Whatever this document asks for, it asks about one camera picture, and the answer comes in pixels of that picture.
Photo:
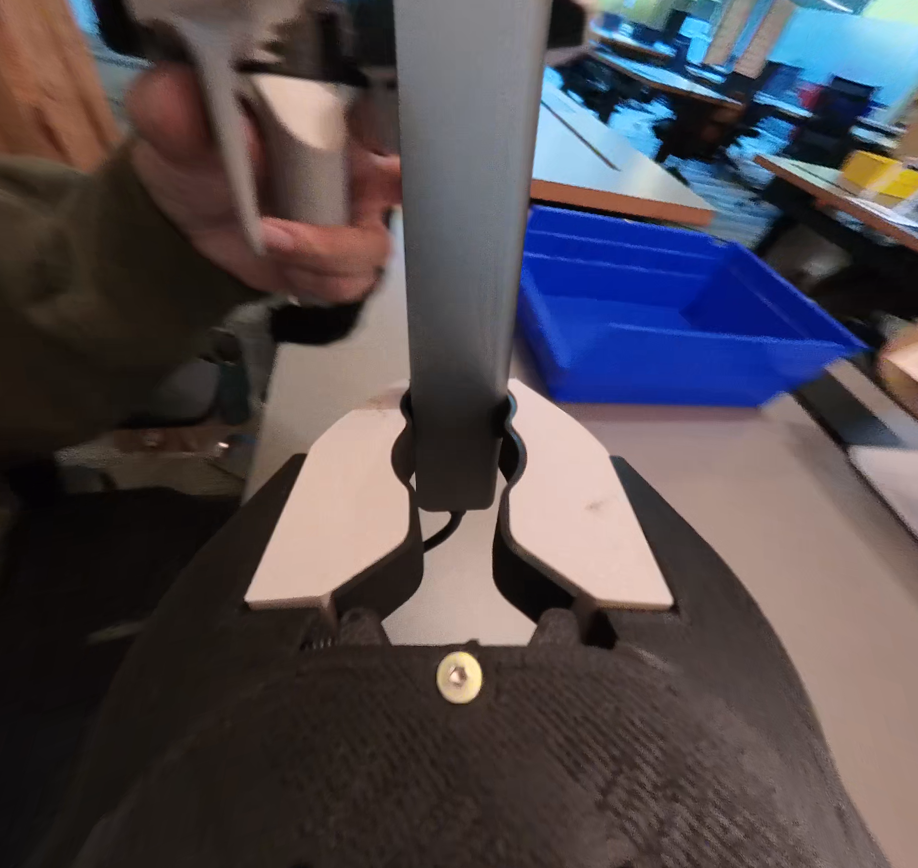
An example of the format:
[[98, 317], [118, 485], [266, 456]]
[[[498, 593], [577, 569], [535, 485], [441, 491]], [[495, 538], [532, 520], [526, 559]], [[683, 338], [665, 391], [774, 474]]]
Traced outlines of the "white desk with wooden edge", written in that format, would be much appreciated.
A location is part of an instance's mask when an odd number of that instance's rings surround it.
[[708, 228], [715, 216], [704, 198], [547, 81], [531, 200], [689, 228]]

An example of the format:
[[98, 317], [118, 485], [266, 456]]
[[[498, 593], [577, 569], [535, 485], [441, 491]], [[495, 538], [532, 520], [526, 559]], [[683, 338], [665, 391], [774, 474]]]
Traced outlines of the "person's left forearm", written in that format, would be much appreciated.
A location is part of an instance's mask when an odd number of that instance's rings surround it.
[[117, 427], [261, 297], [195, 251], [126, 154], [91, 174], [3, 156], [2, 468]]

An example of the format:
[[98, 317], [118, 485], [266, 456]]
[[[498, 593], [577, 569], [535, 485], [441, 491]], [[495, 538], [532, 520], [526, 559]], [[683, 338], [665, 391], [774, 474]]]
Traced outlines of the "blue plastic bin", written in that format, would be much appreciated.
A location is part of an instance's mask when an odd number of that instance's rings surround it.
[[517, 329], [558, 403], [755, 408], [866, 350], [736, 242], [545, 206]]

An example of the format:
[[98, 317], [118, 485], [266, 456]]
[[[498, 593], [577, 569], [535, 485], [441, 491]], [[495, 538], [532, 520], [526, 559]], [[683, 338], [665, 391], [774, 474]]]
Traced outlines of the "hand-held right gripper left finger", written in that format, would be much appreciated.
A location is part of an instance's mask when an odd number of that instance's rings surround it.
[[251, 610], [396, 610], [423, 574], [407, 382], [373, 396], [307, 451], [244, 602]]

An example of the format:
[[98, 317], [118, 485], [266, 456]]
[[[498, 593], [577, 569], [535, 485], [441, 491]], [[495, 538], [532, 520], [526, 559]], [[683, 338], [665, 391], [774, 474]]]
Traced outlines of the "cardboard box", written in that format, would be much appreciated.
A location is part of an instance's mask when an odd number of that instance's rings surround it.
[[878, 354], [877, 374], [889, 397], [917, 419], [917, 339], [889, 342]]

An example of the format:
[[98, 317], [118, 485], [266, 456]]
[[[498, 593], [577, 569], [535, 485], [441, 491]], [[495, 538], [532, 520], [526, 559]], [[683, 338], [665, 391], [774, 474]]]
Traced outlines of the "yellow box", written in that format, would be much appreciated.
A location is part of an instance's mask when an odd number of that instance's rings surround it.
[[843, 162], [836, 182], [855, 196], [898, 202], [917, 191], [916, 163], [856, 150]]

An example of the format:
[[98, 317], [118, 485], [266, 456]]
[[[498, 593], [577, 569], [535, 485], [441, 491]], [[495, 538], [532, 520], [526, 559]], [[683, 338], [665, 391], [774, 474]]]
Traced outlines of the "grey metal bar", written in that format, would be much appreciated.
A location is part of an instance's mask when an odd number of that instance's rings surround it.
[[427, 511], [491, 506], [552, 0], [394, 0], [409, 398]]

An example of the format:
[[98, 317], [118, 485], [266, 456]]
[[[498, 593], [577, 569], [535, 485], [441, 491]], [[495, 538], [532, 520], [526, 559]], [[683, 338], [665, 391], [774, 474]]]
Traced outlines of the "black office chair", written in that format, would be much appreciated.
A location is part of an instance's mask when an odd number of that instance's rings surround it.
[[810, 117], [798, 128], [781, 155], [811, 165], [838, 168], [854, 150], [852, 129], [868, 113], [878, 88], [832, 76], [821, 87]]

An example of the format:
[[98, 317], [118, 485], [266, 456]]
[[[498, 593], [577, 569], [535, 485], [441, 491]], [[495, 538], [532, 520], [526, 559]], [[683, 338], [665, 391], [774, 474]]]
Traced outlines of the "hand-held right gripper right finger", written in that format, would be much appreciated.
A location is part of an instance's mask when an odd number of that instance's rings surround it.
[[607, 449], [522, 380], [509, 381], [499, 526], [546, 585], [599, 609], [668, 611], [674, 597]]

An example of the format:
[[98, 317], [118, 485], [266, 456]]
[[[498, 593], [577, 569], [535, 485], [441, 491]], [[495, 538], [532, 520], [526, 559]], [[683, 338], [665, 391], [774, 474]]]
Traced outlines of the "person's left hand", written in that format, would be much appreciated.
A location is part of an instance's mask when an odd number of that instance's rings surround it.
[[400, 160], [350, 136], [350, 222], [321, 227], [261, 219], [265, 250], [248, 244], [212, 138], [196, 75], [164, 63], [142, 73], [127, 97], [133, 169], [156, 207], [198, 254], [249, 288], [298, 300], [346, 304], [376, 287], [391, 255], [385, 220], [400, 204]]

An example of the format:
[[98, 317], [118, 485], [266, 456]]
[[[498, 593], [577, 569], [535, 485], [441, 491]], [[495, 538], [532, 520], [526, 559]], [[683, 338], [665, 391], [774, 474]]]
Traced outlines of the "wooden panel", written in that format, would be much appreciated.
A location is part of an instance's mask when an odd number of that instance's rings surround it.
[[1, 150], [92, 169], [121, 140], [67, 0], [1, 0]]

